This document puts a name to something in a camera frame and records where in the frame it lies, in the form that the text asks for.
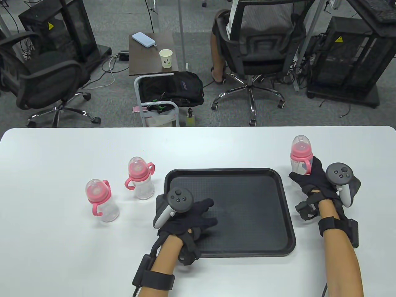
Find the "foot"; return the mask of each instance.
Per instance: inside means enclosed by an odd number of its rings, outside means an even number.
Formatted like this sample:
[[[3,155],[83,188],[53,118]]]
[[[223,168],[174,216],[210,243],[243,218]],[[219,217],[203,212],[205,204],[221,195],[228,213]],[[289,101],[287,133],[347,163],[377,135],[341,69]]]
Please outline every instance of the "foot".
[[[216,73],[215,70],[213,69],[212,78],[214,79],[215,82],[221,83],[223,81],[223,73],[222,72],[220,74]]]

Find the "black glove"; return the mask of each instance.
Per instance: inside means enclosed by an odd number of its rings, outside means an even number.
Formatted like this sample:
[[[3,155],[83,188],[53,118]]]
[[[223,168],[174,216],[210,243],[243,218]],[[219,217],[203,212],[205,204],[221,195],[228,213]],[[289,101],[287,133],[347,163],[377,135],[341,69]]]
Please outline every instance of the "black glove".
[[[301,190],[307,194],[307,201],[301,202],[296,206],[296,210],[304,220],[310,220],[319,215],[318,203],[323,199],[333,201],[335,209],[340,218],[346,218],[343,204],[337,195],[336,187],[328,181],[326,173],[322,168],[322,162],[315,156],[312,159],[312,168],[310,175],[301,175],[291,172],[289,177],[301,187]]]
[[[197,249],[194,241],[198,240],[205,229],[218,223],[216,218],[202,217],[203,213],[213,205],[212,199],[195,202],[189,211],[176,213],[158,230],[160,237],[172,234],[183,241],[184,246],[180,251],[179,261],[184,265],[191,265],[192,262],[200,258],[201,252]]]

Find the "floor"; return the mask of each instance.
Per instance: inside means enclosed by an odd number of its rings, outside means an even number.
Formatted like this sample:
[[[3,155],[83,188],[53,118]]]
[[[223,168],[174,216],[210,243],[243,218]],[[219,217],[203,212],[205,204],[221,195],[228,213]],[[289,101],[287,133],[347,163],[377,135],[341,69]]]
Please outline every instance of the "floor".
[[[22,28],[18,14],[27,9],[22,0],[8,0],[9,11],[14,16],[18,27]],[[177,0],[161,0],[159,3],[159,18],[162,30],[170,30],[177,45],[179,67],[182,67],[180,47],[180,33],[177,13]],[[200,0],[181,0],[183,9],[183,25],[187,61],[190,71],[196,73],[204,84],[211,81],[209,36],[214,14],[222,8],[229,8],[230,3],[225,0],[208,0],[208,7],[202,8]],[[138,31],[150,32],[150,21],[143,0],[84,0],[84,4],[91,22],[97,43],[110,46],[114,53],[128,49],[128,35]],[[344,1],[338,11],[329,8],[331,15],[322,12],[315,34],[324,32],[333,15],[351,17],[354,10]],[[16,32],[16,25],[3,7],[0,8],[2,17],[10,30]],[[125,62],[117,62],[115,70],[126,67]],[[96,70],[91,78],[96,79],[102,70]],[[82,108],[102,119],[101,127],[140,127],[141,120],[138,114],[132,113],[136,105],[133,90],[134,77],[128,72],[114,75],[116,81],[109,87],[92,91],[92,100],[85,102],[82,98],[76,99],[73,107]],[[276,96],[267,93],[255,93],[257,102],[258,126],[341,126],[341,125],[388,125],[396,127],[396,59],[389,64],[378,81],[378,90],[381,105],[376,109],[353,105],[350,113],[346,113],[348,104],[326,101],[319,107],[321,99],[308,99],[304,92],[296,93],[292,86],[276,85],[286,98],[284,109],[276,107]],[[110,74],[91,86],[101,86],[112,81]],[[222,91],[234,87],[229,81],[226,85],[212,84],[205,88],[205,103],[194,108],[196,124],[198,126],[248,126],[249,105],[246,94],[236,93],[219,104],[218,110],[210,109],[212,100]],[[11,93],[1,93],[0,97],[0,137],[10,128],[21,128],[26,124],[27,117],[32,110],[19,110],[15,105],[15,96]],[[181,111],[183,125],[186,110]],[[51,118],[47,118],[43,126],[48,127]],[[60,127],[94,127],[85,118],[79,115],[62,114]]]

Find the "black backpack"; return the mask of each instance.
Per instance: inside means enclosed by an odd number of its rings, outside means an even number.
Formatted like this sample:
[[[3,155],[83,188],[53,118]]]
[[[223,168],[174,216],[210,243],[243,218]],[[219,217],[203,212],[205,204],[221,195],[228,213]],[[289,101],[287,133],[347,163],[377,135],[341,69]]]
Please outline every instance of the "black backpack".
[[[172,101],[178,107],[194,107],[204,103],[204,88],[198,75],[188,71],[169,76],[145,77],[139,82],[142,102]],[[172,105],[153,105],[149,110],[169,111]]]

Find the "computer tower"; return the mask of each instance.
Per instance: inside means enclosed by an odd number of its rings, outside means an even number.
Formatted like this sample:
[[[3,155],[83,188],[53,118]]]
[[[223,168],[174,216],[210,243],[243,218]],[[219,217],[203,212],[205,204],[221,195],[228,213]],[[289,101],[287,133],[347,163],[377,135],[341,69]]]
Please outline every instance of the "computer tower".
[[[376,82],[396,53],[393,38],[378,36],[362,19],[332,17],[317,53],[307,96],[379,105]]]
[[[19,15],[26,31],[43,38],[41,52],[58,50],[86,65],[89,71],[111,49],[98,48],[82,0],[42,0]]]

